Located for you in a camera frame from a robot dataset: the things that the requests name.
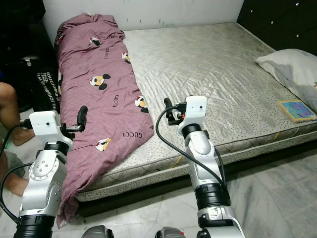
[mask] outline pillow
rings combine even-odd
[[[287,49],[255,60],[263,69],[317,112],[317,57]]]

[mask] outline person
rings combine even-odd
[[[20,124],[19,107],[14,88],[6,83],[0,82],[0,122],[9,130],[13,126]],[[32,129],[24,130],[17,127],[13,130],[12,141],[16,146],[22,145],[34,136]],[[2,153],[0,157],[0,179],[8,172],[7,156]],[[5,181],[5,187],[18,196],[22,196],[28,181],[20,178],[16,174],[10,174]]]

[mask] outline pink blanket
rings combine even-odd
[[[154,133],[153,123],[113,16],[81,14],[61,24],[55,41],[60,71],[61,121],[87,124],[68,153],[57,224],[75,218],[76,195],[120,163]]]

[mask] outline book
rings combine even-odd
[[[278,104],[293,122],[317,120],[317,115],[301,100],[280,101]]]

